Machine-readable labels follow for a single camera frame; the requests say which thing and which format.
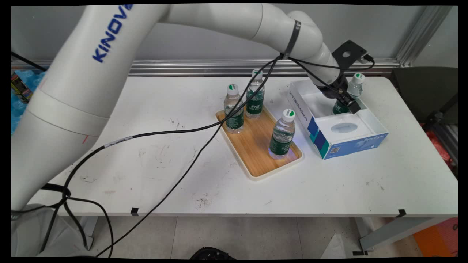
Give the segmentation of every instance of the qr code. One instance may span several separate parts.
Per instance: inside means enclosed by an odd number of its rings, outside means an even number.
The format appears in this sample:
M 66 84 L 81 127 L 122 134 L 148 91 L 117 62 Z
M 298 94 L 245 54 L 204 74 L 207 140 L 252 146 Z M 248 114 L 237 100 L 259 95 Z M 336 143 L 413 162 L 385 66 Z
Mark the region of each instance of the qr code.
M 330 153 L 336 153 L 340 150 L 340 147 L 335 147 L 333 149 L 331 149 Z

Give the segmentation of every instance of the open cardboard box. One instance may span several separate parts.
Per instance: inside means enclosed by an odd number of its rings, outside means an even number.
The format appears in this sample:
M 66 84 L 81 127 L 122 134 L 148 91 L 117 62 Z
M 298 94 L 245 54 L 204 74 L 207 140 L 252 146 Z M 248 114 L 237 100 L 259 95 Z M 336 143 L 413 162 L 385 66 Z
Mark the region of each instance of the open cardboard box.
M 311 80 L 291 82 L 287 98 L 322 159 L 377 148 L 388 135 L 360 99 L 361 110 L 356 114 L 334 115 L 336 99 L 325 97 Z

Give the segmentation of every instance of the bottle in gripper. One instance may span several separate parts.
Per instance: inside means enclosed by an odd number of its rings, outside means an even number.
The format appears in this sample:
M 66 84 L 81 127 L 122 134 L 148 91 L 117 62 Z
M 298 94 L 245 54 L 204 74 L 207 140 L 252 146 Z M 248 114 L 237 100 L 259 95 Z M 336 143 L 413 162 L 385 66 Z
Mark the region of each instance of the bottle in gripper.
M 252 83 L 249 85 L 247 89 L 247 98 L 251 97 L 253 93 L 258 89 L 258 87 L 263 83 L 262 77 L 263 74 L 260 71 L 260 69 L 254 69 L 252 72 L 252 77 L 254 77 L 254 80 Z M 260 114 L 262 113 L 262 107 L 263 107 L 263 98 L 265 96 L 265 85 L 260 89 L 260 91 L 247 102 L 246 105 L 246 114 L 248 118 L 250 119 L 258 119 L 260 117 Z
M 296 129 L 295 117 L 296 113 L 293 110 L 285 109 L 281 118 L 276 122 L 268 149 L 273 159 L 279 160 L 287 155 Z
M 240 99 L 239 87 L 236 84 L 230 84 L 227 87 L 227 96 L 224 100 L 224 113 L 227 116 L 231 110 L 233 110 L 234 105 Z M 242 131 L 242 126 L 244 125 L 244 109 L 240 109 L 236 114 L 226 120 L 226 130 L 230 133 L 240 133 Z
M 348 90 L 347 92 L 353 98 L 355 101 L 361 97 L 362 94 L 362 83 L 364 82 L 364 79 L 366 77 L 362 73 L 356 73 L 354 74 L 351 82 L 348 83 Z M 336 100 L 335 105 L 333 106 L 332 113 L 333 114 L 340 114 L 340 113 L 345 113 L 349 112 L 348 107 L 343 105 L 339 100 Z

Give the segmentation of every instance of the white table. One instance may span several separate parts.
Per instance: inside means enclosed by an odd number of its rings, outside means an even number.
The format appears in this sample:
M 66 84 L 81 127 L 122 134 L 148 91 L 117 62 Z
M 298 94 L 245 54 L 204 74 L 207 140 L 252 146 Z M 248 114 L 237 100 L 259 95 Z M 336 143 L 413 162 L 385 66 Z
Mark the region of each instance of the white table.
M 307 78 L 271 77 L 264 105 L 276 117 L 290 107 L 286 87 Z M 246 77 L 129 77 L 117 106 L 93 149 L 130 135 L 191 129 L 216 122 L 226 87 L 245 87 Z M 458 216 L 458 181 L 429 141 L 391 82 L 368 77 L 362 100 L 389 130 L 372 150 L 322 160 L 296 121 L 294 142 L 305 159 L 276 175 L 249 180 L 221 131 L 196 164 L 156 209 L 155 216 L 395 217 L 366 233 L 364 250 Z M 88 160 L 69 189 L 99 202 L 110 216 L 144 215 L 182 176 L 216 128 L 133 139 Z M 74 165 L 51 183 L 63 184 Z M 60 193 L 39 191 L 30 203 L 53 204 Z M 92 204 L 69 201 L 76 215 L 101 216 Z

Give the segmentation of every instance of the robotic arm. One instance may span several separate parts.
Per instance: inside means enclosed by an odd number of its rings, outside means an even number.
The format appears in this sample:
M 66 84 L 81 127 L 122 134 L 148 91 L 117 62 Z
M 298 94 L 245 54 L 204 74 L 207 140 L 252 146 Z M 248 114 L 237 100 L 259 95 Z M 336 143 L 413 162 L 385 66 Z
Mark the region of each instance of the robotic arm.
M 301 27 L 290 56 L 338 66 L 316 24 L 301 11 L 286 15 L 270 4 L 87 7 L 12 136 L 11 209 L 21 210 L 42 186 L 94 145 L 117 103 L 138 47 L 157 22 L 209 29 L 285 53 L 295 20 Z M 304 66 L 327 84 L 346 89 L 339 69 Z M 326 97 L 338 97 L 309 77 Z

